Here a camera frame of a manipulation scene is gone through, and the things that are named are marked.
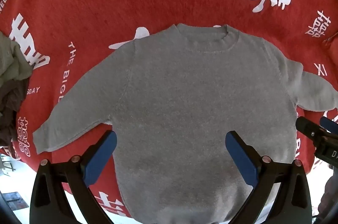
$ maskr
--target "pile of clothes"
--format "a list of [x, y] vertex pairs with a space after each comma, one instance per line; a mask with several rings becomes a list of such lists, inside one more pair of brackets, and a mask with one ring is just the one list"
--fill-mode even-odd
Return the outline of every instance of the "pile of clothes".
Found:
[[0, 146], [12, 155], [11, 141], [17, 141], [16, 113], [26, 98], [32, 71], [20, 45], [0, 32]]

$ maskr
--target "white floor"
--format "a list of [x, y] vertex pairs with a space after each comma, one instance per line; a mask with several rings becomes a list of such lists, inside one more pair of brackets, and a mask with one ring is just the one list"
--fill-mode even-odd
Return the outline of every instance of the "white floor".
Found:
[[[14, 172], [8, 172], [10, 177], [6, 175], [0, 176], [0, 191], [2, 193], [17, 191], [26, 201], [26, 203], [30, 205], [30, 199], [36, 172], [28, 167], [26, 164], [19, 161], [15, 161], [13, 165], [16, 170]], [[314, 213], [317, 213], [318, 204], [320, 203], [320, 199], [322, 198], [322, 195], [324, 193], [325, 183], [332, 176], [332, 173], [333, 171], [328, 168], [326, 163], [323, 162], [317, 164], [316, 167], [308, 174], [311, 203]], [[75, 202], [74, 197], [67, 192], [66, 195], [77, 220], [80, 223], [87, 224], [84, 217], [82, 216], [82, 213], [80, 212], [80, 209], [77, 206], [77, 203]], [[17, 210], [14, 213], [22, 222], [22, 224], [30, 224], [29, 208]], [[110, 212], [106, 213], [115, 224], [138, 224], [138, 222], [134, 219], [122, 217], [116, 214], [112, 214]]]

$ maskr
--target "red blanket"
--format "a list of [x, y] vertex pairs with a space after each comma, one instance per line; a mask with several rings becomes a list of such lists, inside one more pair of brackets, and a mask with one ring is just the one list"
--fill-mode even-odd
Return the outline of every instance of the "red blanket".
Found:
[[[177, 23], [229, 24], [260, 36], [338, 89], [338, 40], [326, 41], [338, 29], [338, 0], [1, 0], [0, 30], [20, 44], [31, 64], [36, 63], [28, 96], [17, 115], [14, 146], [21, 160], [34, 170], [44, 158], [67, 161], [111, 129], [99, 125], [51, 153], [37, 155], [33, 144], [32, 133], [77, 80], [114, 51], [112, 44]], [[338, 119], [337, 110], [312, 113], [298, 109], [298, 113], [316, 122], [323, 115]], [[295, 156], [307, 172], [313, 152], [311, 142], [298, 134]], [[116, 183], [113, 158], [91, 190], [105, 209], [129, 216]]]

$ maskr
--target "brown garment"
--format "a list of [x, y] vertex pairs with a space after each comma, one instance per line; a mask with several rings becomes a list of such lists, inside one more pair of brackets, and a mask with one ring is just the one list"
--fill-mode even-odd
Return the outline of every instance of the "brown garment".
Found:
[[11, 140], [17, 141], [15, 129], [16, 113], [26, 98], [29, 79], [9, 80], [0, 87], [0, 146], [8, 146], [11, 154], [14, 149]]

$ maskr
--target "metal screw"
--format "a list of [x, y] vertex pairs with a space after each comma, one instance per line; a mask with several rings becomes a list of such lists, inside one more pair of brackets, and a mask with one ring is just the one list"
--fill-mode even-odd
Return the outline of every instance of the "metal screw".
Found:
[[271, 158], [269, 156], [266, 156], [266, 155], [262, 157], [262, 160], [263, 160], [264, 163], [270, 163], [271, 162]]
[[48, 160], [47, 160], [47, 159], [44, 159], [44, 160], [41, 161], [40, 165], [41, 165], [41, 166], [46, 166], [47, 163], [48, 163]]
[[295, 165], [298, 166], [298, 167], [301, 166], [301, 161], [298, 160], [298, 159], [294, 160], [294, 163], [295, 163]]
[[79, 162], [79, 161], [80, 161], [80, 156], [74, 155], [74, 156], [72, 157], [72, 162], [73, 162], [73, 163], [76, 163], [76, 162]]

